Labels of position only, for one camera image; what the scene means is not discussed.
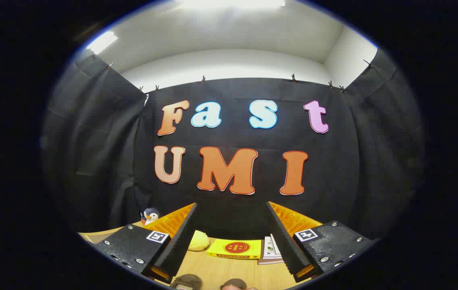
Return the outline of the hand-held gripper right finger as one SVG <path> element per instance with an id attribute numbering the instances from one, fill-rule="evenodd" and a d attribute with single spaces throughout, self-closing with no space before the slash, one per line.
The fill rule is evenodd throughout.
<path id="1" fill-rule="evenodd" d="M 269 232 L 295 282 L 342 267 L 377 243 L 341 222 L 323 224 L 271 201 L 266 212 Z"/>

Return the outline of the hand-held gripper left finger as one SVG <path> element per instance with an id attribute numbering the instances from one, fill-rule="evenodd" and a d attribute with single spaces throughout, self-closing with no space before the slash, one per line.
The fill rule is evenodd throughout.
<path id="1" fill-rule="evenodd" d="M 128 224 L 93 244 L 105 258 L 136 275 L 171 283 L 195 233 L 197 204 L 192 203 L 148 226 Z"/>

